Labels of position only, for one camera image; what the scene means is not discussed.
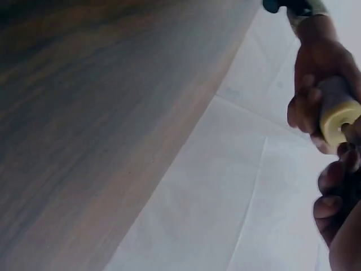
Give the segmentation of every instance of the wood grain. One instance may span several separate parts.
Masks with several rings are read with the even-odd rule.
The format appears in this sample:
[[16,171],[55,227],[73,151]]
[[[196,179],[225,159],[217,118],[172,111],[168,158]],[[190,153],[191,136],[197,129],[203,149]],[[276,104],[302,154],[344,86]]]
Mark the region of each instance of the wood grain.
[[0,270],[99,271],[259,3],[26,3],[0,6]]

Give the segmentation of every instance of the white surface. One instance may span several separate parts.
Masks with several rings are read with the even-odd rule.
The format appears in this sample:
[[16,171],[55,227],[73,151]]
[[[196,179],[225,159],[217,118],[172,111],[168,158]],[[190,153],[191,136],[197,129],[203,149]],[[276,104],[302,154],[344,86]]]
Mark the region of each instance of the white surface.
[[[341,22],[345,5],[326,3],[344,33],[352,22]],[[259,10],[218,95],[106,271],[329,270],[311,214],[318,173],[334,158],[286,122],[298,46],[284,14]]]

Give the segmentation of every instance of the wrist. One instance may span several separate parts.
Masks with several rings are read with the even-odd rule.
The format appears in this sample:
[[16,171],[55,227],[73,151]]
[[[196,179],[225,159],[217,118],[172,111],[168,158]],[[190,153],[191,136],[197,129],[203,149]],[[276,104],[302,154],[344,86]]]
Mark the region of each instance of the wrist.
[[325,15],[314,15],[303,20],[297,26],[296,35],[302,45],[310,44],[317,40],[338,41],[332,19]]

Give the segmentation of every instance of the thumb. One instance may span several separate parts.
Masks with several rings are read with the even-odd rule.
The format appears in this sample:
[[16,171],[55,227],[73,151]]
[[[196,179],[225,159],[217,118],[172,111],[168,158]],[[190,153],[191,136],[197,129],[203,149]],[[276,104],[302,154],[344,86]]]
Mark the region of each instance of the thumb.
[[345,125],[342,132],[349,143],[361,146],[361,117],[355,120],[351,125]]
[[361,202],[347,217],[329,251],[332,270],[361,270]]
[[354,57],[345,49],[339,61],[338,72],[350,84],[356,99],[361,102],[361,71]]

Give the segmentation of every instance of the yellow handle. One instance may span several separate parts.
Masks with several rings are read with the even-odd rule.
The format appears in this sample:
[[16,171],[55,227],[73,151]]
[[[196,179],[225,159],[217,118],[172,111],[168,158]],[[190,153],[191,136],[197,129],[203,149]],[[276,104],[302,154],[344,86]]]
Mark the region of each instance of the yellow handle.
[[323,113],[320,127],[326,142],[333,147],[346,142],[341,127],[344,124],[353,124],[359,116],[361,116],[361,105],[355,100],[341,103]]

